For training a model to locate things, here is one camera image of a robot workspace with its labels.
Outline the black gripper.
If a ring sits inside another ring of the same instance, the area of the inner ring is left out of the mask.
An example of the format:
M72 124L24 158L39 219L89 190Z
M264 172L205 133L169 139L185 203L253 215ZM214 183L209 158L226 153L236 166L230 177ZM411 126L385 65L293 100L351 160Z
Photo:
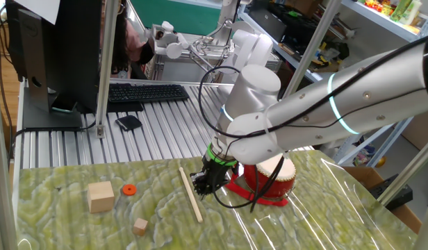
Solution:
M202 158L202 163L202 172L191 173L190 178L195 192L204 198L215 194L224 186L224 180L231 166L221 165L208 156Z

